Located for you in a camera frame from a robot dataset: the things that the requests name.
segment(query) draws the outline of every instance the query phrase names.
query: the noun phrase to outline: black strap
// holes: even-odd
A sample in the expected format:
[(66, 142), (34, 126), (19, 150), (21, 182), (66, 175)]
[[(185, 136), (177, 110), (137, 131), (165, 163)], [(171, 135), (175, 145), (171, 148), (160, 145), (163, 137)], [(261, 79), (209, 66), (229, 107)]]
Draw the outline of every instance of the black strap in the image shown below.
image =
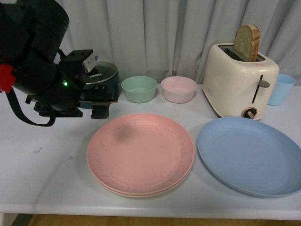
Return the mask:
[(13, 112), (15, 113), (15, 115), (22, 121), (30, 124), (30, 125), (34, 125), (34, 126), (52, 126), (55, 123), (55, 112), (54, 110), (52, 112), (50, 112), (50, 119), (49, 122), (47, 124), (37, 124), (32, 122), (31, 120), (29, 120), (24, 113), (22, 112), (22, 109), (19, 105), (18, 99), (16, 97), (16, 94), (14, 92), (13, 89), (11, 89), (11, 91), (9, 93), (6, 93), (6, 96), (8, 97), (8, 101), (10, 104), (11, 109), (13, 110)]

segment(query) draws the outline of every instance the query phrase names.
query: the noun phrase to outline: toast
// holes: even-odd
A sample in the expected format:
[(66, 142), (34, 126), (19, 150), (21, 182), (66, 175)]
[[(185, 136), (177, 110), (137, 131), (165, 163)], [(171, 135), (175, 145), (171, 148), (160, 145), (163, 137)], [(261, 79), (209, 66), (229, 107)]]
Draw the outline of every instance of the toast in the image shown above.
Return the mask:
[(260, 31), (253, 24), (241, 26), (235, 36), (234, 49), (251, 62), (256, 61), (259, 48)]

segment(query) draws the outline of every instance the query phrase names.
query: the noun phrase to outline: tabletop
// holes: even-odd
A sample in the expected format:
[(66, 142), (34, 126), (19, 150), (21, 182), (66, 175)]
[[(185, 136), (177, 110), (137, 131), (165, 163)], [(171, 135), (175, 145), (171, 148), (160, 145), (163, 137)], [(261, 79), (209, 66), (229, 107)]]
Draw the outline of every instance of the tabletop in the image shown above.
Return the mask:
[[(35, 122), (47, 122), (23, 103), (24, 113)], [(174, 104), (164, 99), (158, 85), (154, 99), (135, 104), (121, 91), (110, 105), (108, 119), (57, 118), (49, 128), (28, 125), (13, 114), (6, 95), (0, 94), (0, 212), (103, 216), (240, 218), (301, 220), (301, 192), (287, 197), (253, 197), (232, 190), (204, 166), (197, 151), (197, 135), (218, 117), (198, 85), (193, 99)], [(267, 106), (260, 120), (301, 146), (301, 86), (294, 86), (280, 106)], [(104, 188), (87, 164), (87, 146), (103, 125), (131, 113), (155, 113), (181, 124), (195, 146), (193, 167), (185, 180), (170, 191), (147, 198), (130, 198)]]

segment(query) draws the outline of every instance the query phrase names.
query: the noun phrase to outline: pink bowl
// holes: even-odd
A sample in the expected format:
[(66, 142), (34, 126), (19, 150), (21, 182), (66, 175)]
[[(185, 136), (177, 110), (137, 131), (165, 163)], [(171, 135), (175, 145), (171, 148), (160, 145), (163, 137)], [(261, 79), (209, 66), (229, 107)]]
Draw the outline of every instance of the pink bowl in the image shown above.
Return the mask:
[(186, 77), (172, 76), (161, 82), (163, 96), (173, 103), (186, 103), (193, 98), (197, 83)]

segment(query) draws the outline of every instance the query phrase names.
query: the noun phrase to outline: green bowl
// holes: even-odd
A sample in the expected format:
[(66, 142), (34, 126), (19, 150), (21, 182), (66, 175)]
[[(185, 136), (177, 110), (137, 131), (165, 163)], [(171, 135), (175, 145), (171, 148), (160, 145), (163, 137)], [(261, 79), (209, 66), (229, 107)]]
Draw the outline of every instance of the green bowl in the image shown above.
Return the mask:
[(121, 83), (126, 98), (134, 103), (145, 103), (155, 96), (157, 81), (147, 76), (134, 76)]

